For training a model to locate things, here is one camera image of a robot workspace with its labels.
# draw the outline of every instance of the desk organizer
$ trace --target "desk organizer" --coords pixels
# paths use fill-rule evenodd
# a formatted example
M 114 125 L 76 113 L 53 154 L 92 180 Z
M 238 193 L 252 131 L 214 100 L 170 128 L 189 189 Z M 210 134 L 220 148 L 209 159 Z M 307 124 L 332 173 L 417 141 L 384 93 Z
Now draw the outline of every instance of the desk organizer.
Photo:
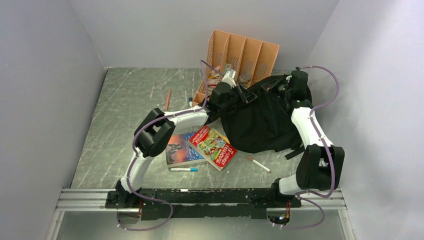
M 240 36 L 224 31 L 214 30 L 209 38 L 206 61 L 212 67 L 220 66 L 220 72 L 225 64 L 231 64 L 236 71 L 235 81 L 242 72 L 250 73 L 251 79 L 245 84 L 246 87 L 261 81 L 271 75 L 277 59 L 279 45 L 264 42 L 245 36 Z M 211 69 L 206 67 L 206 76 L 209 77 Z M 213 87 L 208 87 L 209 95 Z M 205 82 L 202 80 L 195 96 L 193 104 L 198 104 L 205 98 Z

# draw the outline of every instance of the wall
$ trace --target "wall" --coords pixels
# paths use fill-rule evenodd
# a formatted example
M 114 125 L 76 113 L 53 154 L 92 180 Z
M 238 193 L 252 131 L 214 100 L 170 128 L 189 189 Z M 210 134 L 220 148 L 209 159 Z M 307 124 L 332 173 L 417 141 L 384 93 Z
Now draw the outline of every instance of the wall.
M 70 0 L 110 67 L 198 68 L 214 29 L 280 45 L 275 69 L 311 53 L 338 0 Z
M 2 240 L 45 238 L 105 71 L 66 0 L 1 1 Z
M 340 185 L 359 240 L 424 236 L 423 16 L 422 1 L 340 0 L 306 62 L 340 80 L 317 117 L 345 149 Z M 334 81 L 308 72 L 314 104 L 329 100 Z

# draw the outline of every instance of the white marker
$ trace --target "white marker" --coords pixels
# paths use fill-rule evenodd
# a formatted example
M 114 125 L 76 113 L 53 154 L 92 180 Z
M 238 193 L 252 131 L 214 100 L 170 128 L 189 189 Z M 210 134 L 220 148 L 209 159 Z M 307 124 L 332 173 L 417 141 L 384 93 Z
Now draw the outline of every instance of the white marker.
M 198 169 L 197 168 L 170 168 L 169 169 L 171 172 L 197 172 Z
M 269 168 L 267 168 L 266 166 L 260 164 L 258 161 L 256 161 L 253 157 L 251 156 L 247 156 L 248 159 L 250 159 L 252 162 L 254 162 L 256 165 L 258 165 L 259 167 L 263 168 L 263 170 L 267 171 L 268 173 L 271 173 L 271 170 Z

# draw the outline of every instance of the book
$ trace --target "book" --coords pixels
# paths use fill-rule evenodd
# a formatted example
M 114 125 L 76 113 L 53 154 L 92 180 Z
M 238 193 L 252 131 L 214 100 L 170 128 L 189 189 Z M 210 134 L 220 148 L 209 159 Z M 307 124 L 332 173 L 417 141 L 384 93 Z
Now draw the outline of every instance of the book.
M 165 149 L 166 165 L 168 168 L 206 162 L 197 151 L 188 145 L 188 140 L 195 132 L 172 135 Z
M 230 162 L 237 150 L 230 145 L 228 138 L 219 131 L 203 126 L 189 140 L 188 145 L 200 153 L 219 171 Z

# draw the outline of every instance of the black cloth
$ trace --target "black cloth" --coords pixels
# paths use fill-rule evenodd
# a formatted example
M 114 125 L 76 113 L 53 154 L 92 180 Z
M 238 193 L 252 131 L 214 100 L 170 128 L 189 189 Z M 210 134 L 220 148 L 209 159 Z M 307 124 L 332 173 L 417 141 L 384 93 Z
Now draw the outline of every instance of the black cloth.
M 279 103 L 261 85 L 285 76 L 269 76 L 248 88 L 258 98 L 232 112 L 221 113 L 222 127 L 231 145 L 247 153 L 266 150 L 279 152 L 296 149 L 302 139 L 291 116 L 287 115 Z M 306 98 L 312 101 L 307 89 Z

